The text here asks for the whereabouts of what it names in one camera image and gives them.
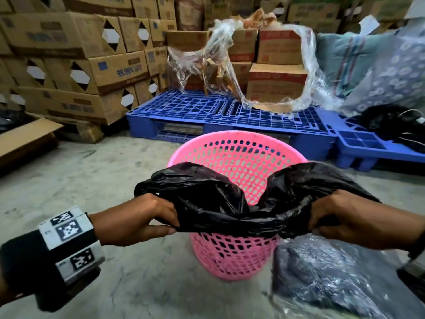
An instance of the pink plastic basket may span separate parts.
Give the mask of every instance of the pink plastic basket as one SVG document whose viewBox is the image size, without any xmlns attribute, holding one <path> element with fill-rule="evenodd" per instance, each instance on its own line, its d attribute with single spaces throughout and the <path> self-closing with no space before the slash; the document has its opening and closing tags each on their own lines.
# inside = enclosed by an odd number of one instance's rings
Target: pink plastic basket
<svg viewBox="0 0 425 319">
<path fill-rule="evenodd" d="M 168 166 L 184 161 L 225 175 L 243 189 L 249 204 L 258 202 L 270 174 L 307 162 L 288 144 L 246 131 L 221 131 L 196 137 L 173 154 Z M 249 279 L 261 271 L 279 240 L 279 236 L 264 239 L 208 233 L 191 233 L 190 238 L 199 262 L 213 275 L 231 281 Z"/>
</svg>

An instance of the cardboard flap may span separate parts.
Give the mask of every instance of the cardboard flap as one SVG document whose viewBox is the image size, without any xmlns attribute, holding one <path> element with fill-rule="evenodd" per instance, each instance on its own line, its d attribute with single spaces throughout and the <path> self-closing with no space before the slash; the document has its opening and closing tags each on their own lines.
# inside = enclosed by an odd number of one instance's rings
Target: cardboard flap
<svg viewBox="0 0 425 319">
<path fill-rule="evenodd" d="M 16 129 L 0 134 L 0 156 L 4 156 L 26 144 L 56 131 L 63 125 L 46 119 L 39 119 Z"/>
</svg>

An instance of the concrete floor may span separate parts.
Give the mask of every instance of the concrete floor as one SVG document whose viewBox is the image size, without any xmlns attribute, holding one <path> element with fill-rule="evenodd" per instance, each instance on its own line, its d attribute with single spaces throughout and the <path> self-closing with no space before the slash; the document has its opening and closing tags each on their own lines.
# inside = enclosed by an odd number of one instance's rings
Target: concrete floor
<svg viewBox="0 0 425 319">
<path fill-rule="evenodd" d="M 70 206 L 95 213 L 133 197 L 134 186 L 166 167 L 178 144 L 122 135 L 103 142 L 61 142 L 0 178 L 0 242 L 34 230 Z M 425 214 L 425 178 L 347 171 L 383 203 Z M 198 263 L 188 235 L 106 247 L 100 277 L 62 310 L 37 310 L 34 297 L 0 309 L 7 319 L 273 318 L 270 264 L 249 281 L 227 283 Z"/>
</svg>

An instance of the hand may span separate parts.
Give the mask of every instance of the hand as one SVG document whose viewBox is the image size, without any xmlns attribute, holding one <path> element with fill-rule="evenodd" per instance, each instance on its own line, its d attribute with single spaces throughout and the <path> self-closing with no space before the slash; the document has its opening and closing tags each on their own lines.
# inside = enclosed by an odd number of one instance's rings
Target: hand
<svg viewBox="0 0 425 319">
<path fill-rule="evenodd" d="M 341 225 L 316 228 L 326 215 L 337 216 Z M 309 229 L 372 249 L 409 251 L 425 230 L 425 217 L 338 190 L 312 204 Z"/>
<path fill-rule="evenodd" d="M 180 226 L 174 205 L 151 193 L 89 217 L 102 245 L 129 246 L 176 232 L 171 226 L 149 225 L 154 218 Z"/>
</svg>

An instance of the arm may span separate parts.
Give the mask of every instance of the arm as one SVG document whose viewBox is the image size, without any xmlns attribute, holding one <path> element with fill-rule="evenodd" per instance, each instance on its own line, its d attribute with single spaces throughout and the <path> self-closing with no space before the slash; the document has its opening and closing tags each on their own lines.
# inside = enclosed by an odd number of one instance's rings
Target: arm
<svg viewBox="0 0 425 319">
<path fill-rule="evenodd" d="M 318 225 L 329 215 L 336 216 L 339 224 Z M 425 216 L 336 191 L 312 204 L 309 228 L 313 234 L 372 249 L 408 251 L 411 260 L 397 274 L 425 301 Z"/>
<path fill-rule="evenodd" d="M 130 246 L 152 238 L 172 235 L 176 232 L 174 227 L 180 226 L 174 205 L 150 193 L 100 213 L 91 214 L 89 218 L 102 245 Z M 173 227 L 149 225 L 154 218 Z M 11 291 L 6 281 L 0 268 L 0 306 L 22 297 L 19 291 Z"/>
</svg>

